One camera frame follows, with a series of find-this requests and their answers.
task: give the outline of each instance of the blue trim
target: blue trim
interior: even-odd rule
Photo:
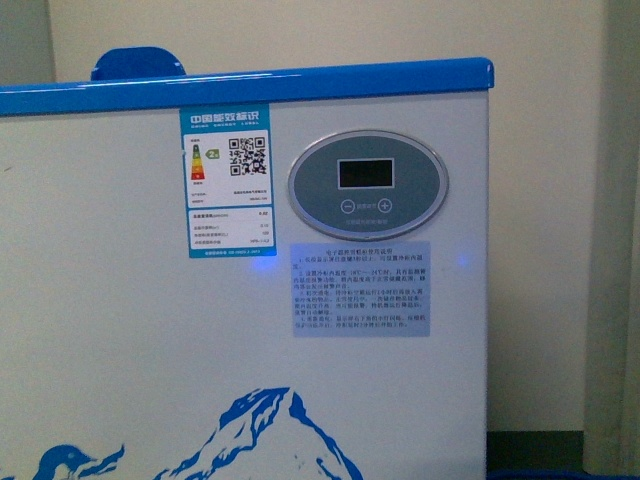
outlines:
[[[486,58],[312,67],[0,88],[0,116],[181,108],[487,90]]]

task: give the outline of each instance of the plus button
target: plus button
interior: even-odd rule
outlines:
[[[382,213],[389,213],[392,208],[393,204],[388,198],[383,198],[378,202],[378,210],[380,210]]]

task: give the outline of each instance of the energy efficiency label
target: energy efficiency label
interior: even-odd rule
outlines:
[[[180,111],[191,258],[275,255],[268,105]]]

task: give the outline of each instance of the digital display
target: digital display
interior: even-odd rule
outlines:
[[[393,158],[338,160],[338,188],[393,188]]]

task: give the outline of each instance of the white freezer body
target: white freezer body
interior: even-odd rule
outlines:
[[[275,257],[189,258],[178,110],[0,120],[0,478],[32,478],[54,445],[124,444],[103,478],[151,480],[234,400],[280,387],[366,480],[484,478],[487,92],[269,108]],[[359,129],[423,142],[448,171],[427,224],[356,242],[429,242],[426,337],[292,333],[290,246],[349,242],[296,216],[288,173]]]

